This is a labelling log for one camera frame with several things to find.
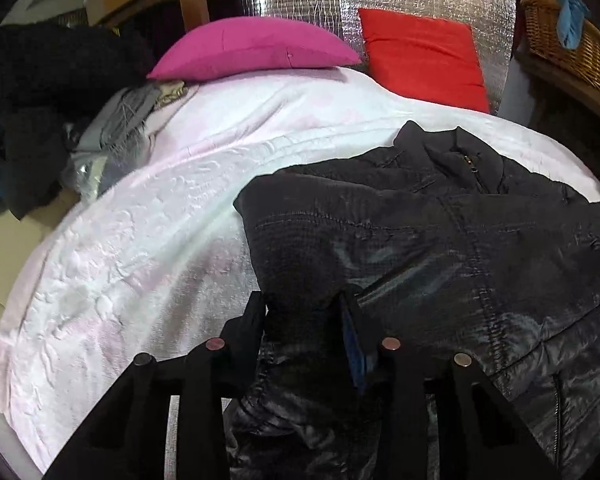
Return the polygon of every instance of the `pillow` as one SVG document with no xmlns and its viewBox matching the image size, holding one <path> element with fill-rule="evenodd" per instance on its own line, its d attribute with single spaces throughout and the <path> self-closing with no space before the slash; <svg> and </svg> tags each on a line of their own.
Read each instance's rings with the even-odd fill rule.
<svg viewBox="0 0 600 480">
<path fill-rule="evenodd" d="M 359 9 L 369 75 L 403 97 L 489 113 L 471 27 L 380 9 Z"/>
<path fill-rule="evenodd" d="M 209 81 L 253 70 L 357 63 L 358 54 L 323 28 L 282 18 L 243 16 L 190 31 L 147 77 Z"/>
</svg>

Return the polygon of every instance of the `blue cloth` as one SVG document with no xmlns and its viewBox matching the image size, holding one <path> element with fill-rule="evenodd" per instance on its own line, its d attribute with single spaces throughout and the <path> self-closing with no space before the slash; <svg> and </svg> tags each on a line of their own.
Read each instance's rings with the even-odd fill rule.
<svg viewBox="0 0 600 480">
<path fill-rule="evenodd" d="M 562 6 L 556 32 L 560 44 L 567 50 L 576 50 L 582 40 L 584 20 L 589 16 L 589 7 L 582 0 L 558 0 Z"/>
<path fill-rule="evenodd" d="M 344 339 L 344 348 L 349 361 L 349 370 L 353 385 L 359 391 L 363 391 L 366 386 L 365 356 L 360 349 L 353 320 L 346 311 L 342 312 L 342 337 Z"/>
</svg>

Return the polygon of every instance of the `black jacket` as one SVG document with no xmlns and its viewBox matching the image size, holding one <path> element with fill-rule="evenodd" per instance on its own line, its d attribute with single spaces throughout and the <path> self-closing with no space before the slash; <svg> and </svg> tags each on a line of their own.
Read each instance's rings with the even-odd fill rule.
<svg viewBox="0 0 600 480">
<path fill-rule="evenodd" d="M 385 330 L 477 358 L 564 478 L 590 467 L 599 203 L 461 128 L 409 122 L 390 148 L 256 177 L 235 206 L 269 298 L 258 378 L 227 413 L 235 479 L 369 477 L 378 400 L 357 398 L 328 304 L 383 276 L 363 308 Z"/>
</svg>

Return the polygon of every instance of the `white bedspread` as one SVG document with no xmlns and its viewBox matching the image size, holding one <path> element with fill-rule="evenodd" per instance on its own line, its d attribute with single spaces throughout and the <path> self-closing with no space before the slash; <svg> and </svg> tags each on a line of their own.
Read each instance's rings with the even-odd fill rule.
<svg viewBox="0 0 600 480">
<path fill-rule="evenodd" d="M 9 297 L 0 410 L 36 465 L 48 468 L 136 353 L 185 354 L 241 313 L 257 283 L 232 201 L 249 180 L 390 145 L 407 120 L 426 130 L 462 126 L 600 201 L 598 181 L 557 142 L 401 98 L 358 72 L 260 72 L 205 84 L 158 135 L 151 164 L 75 208 Z"/>
</svg>

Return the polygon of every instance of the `black clothing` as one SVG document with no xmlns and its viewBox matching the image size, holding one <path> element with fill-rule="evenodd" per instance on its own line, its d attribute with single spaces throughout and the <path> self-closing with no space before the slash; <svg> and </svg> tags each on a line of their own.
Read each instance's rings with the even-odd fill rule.
<svg viewBox="0 0 600 480">
<path fill-rule="evenodd" d="M 389 334 L 477 358 L 564 478 L 591 465 L 599 203 L 409 122 L 390 148 L 256 177 L 235 206 L 269 313 L 258 379 L 227 414 L 234 479 L 368 478 L 378 400 L 357 398 L 329 309 L 347 284 L 374 290 L 361 307 Z"/>
<path fill-rule="evenodd" d="M 55 196 L 77 130 L 115 92 L 142 84 L 153 62 L 137 34 L 49 22 L 0 27 L 0 196 L 16 218 Z"/>
</svg>

